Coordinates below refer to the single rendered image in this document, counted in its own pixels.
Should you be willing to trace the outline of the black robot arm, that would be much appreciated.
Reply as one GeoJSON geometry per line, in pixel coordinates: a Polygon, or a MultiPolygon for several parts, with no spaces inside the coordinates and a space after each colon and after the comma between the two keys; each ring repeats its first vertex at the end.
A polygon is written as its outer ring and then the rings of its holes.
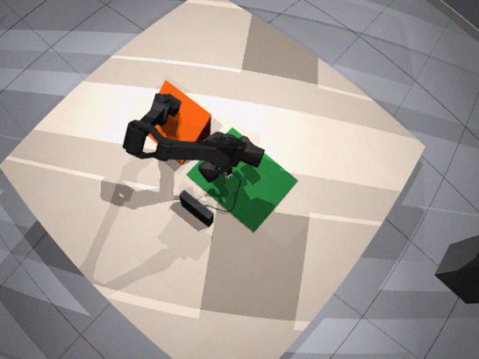
{"type": "Polygon", "coordinates": [[[164,126],[168,115],[178,112],[182,101],[170,93],[155,93],[151,110],[141,120],[129,122],[126,128],[123,148],[136,158],[155,158],[160,161],[195,160],[208,161],[220,168],[237,167],[239,161],[256,168],[261,163],[265,149],[244,142],[230,133],[216,131],[204,141],[170,140],[161,135],[156,125],[164,126]],[[156,152],[142,152],[146,137],[151,133],[157,142],[156,152]]]}

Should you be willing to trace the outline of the black square panel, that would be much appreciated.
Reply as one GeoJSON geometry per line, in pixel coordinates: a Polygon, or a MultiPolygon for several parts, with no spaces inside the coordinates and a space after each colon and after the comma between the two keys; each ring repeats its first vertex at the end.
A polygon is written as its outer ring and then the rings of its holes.
{"type": "Polygon", "coordinates": [[[187,191],[182,190],[180,193],[182,206],[191,213],[194,217],[200,220],[203,224],[210,227],[214,223],[213,212],[211,212],[205,205],[199,202],[196,198],[190,195],[187,191]]]}

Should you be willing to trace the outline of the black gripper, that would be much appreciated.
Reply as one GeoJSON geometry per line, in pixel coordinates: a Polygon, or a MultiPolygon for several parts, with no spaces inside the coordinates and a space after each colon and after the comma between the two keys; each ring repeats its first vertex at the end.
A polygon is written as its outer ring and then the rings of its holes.
{"type": "MultiPolygon", "coordinates": [[[[239,139],[241,139],[244,142],[251,143],[251,140],[243,135],[239,139]]],[[[223,175],[226,171],[228,171],[227,168],[220,168],[218,166],[213,166],[210,162],[205,161],[198,165],[198,171],[201,173],[201,175],[204,177],[204,179],[207,181],[207,183],[211,183],[215,179],[217,179],[220,175],[223,175]],[[219,174],[218,174],[219,173],[219,174]]]]}

